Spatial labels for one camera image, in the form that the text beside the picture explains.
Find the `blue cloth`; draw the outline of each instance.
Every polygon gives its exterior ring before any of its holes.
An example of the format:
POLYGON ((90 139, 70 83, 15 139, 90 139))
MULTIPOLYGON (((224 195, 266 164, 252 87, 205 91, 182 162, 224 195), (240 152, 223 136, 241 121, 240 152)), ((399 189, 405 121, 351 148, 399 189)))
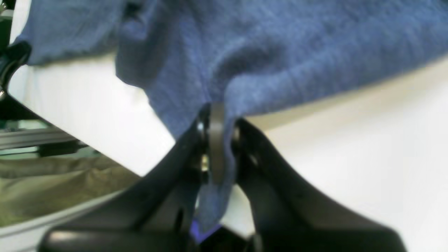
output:
MULTIPOLYGON (((145 89, 175 137, 205 103, 224 102, 230 139, 238 117, 358 89, 448 53, 446 0, 35 0, 33 5, 21 36, 34 48, 29 64, 97 54, 117 44, 117 76, 145 89), (45 17, 53 7, 42 2, 58 3, 63 14, 45 17), (70 11, 87 2, 92 6, 85 14, 70 11), (85 25, 84 18, 94 25, 85 25)), ((224 184, 200 192, 198 217, 205 229, 224 214, 235 181, 229 145, 224 184)))

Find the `white surface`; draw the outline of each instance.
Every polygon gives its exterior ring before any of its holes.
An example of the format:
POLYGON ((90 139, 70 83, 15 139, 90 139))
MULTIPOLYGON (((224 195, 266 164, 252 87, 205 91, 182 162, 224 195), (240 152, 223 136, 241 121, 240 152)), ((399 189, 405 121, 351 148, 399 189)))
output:
MULTIPOLYGON (((15 37, 29 0, 17 2, 15 37)), ((143 175, 172 146, 144 93, 114 75, 113 55, 22 67, 10 92, 28 108, 143 175)), ((253 118, 287 161, 333 199, 397 230, 410 252, 448 251, 448 59, 383 83, 253 118)), ((223 223, 248 235, 234 190, 223 223)))

